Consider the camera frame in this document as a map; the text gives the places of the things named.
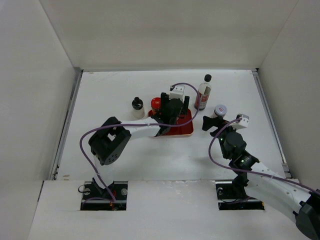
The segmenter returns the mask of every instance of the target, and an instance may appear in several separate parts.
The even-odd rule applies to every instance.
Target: white wall
[[[0,183],[47,178],[74,76],[40,2],[0,1]]]
[[[320,189],[320,1],[300,0],[259,75],[289,167]]]
[[[40,0],[74,66],[259,67],[297,0]]]

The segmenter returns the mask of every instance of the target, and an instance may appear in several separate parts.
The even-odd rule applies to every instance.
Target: red tray
[[[148,116],[151,117],[152,110],[148,112]],[[179,118],[176,124],[184,124],[192,119],[191,111],[188,109],[187,115],[184,118]],[[162,136],[181,136],[181,135],[191,135],[194,132],[194,125],[192,122],[185,126],[172,127],[169,132]]]

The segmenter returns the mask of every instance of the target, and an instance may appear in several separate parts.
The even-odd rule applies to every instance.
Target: red can
[[[161,108],[161,98],[155,97],[151,100],[152,114],[156,114]]]

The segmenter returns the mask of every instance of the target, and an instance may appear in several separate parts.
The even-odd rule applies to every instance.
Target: white bottle
[[[144,102],[137,96],[132,101],[132,114],[137,119],[143,119],[145,117]]]
[[[197,95],[196,99],[195,99],[195,103],[194,103],[195,109],[199,108],[199,110],[203,110],[206,108],[206,105],[207,105],[207,102],[209,99],[209,95],[211,92],[211,85],[209,84],[209,82],[211,81],[211,78],[212,77],[210,74],[207,74],[204,76],[204,82],[200,84],[199,89],[198,89],[198,92],[200,95],[200,105],[198,106],[199,99],[198,99],[198,95]]]

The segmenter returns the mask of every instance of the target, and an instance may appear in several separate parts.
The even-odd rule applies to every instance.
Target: black bottle cap
[[[132,107],[135,110],[140,110],[144,107],[144,102],[136,96],[132,101]]]
[[[210,74],[207,74],[204,76],[204,80],[208,83],[211,81],[211,75]]]

